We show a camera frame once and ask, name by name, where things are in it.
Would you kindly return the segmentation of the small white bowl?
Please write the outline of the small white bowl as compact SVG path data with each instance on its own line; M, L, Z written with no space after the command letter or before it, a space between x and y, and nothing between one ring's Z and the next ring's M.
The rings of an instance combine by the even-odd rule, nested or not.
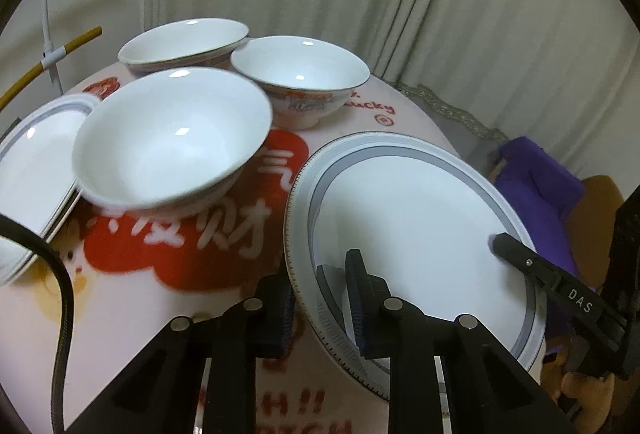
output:
M230 62L264 89L273 123L286 130L313 127L370 78L369 67L354 53L308 37L252 39L231 53Z

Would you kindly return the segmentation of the large grey-rimmed plate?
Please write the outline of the large grey-rimmed plate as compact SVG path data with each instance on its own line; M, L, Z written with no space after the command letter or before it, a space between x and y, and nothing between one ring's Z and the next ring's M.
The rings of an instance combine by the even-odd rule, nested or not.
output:
M415 137L362 132L334 139L303 165L288 195L285 262L297 301L331 357L378 397L390 363L357 348L345 257L425 314L471 314L526 369L537 365L547 300L492 253L495 235L529 243L516 212L463 160Z
M1 213L50 241L79 193L72 153L81 124L100 99L64 95L21 120L1 141Z

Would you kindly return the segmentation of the white bowl grey band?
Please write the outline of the white bowl grey band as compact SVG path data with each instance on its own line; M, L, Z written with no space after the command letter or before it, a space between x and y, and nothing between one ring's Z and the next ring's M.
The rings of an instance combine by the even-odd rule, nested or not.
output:
M178 220L213 206L267 139L272 108L235 72L186 67L129 82L76 135L78 191L104 210Z
M124 44L117 58L130 72L159 72L216 64L243 43L250 30L228 18L194 18L149 29Z

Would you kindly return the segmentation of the white and wood coat rack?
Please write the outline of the white and wood coat rack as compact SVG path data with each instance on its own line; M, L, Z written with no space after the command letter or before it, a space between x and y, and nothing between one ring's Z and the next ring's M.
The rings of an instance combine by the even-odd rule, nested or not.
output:
M73 38L70 42L56 48L51 34L49 0L41 0L41 29L43 38L41 60L35 64L35 66L32 66L28 72L25 72L20 79L14 82L12 86L1 95L1 109L5 109L32 81L36 80L45 72L49 72L52 86L63 94L64 90L62 88L60 74L58 73L58 63L63 61L70 53L75 52L80 49L81 46L85 46L103 34L102 27L96 26L84 34Z

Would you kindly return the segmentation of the purple cloth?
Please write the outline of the purple cloth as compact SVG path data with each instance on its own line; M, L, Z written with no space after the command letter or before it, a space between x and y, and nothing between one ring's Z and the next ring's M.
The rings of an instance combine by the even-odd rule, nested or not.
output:
M538 254L592 289L601 287L601 209L582 181L520 136L499 147L495 187L518 213Z

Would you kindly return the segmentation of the cream pleated curtain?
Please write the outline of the cream pleated curtain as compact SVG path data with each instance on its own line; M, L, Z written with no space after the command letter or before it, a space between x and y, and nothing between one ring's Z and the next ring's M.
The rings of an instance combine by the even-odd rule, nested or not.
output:
M143 0L154 27L196 16L255 37L343 46L468 139L527 136L579 177L639 183L639 31L620 0Z

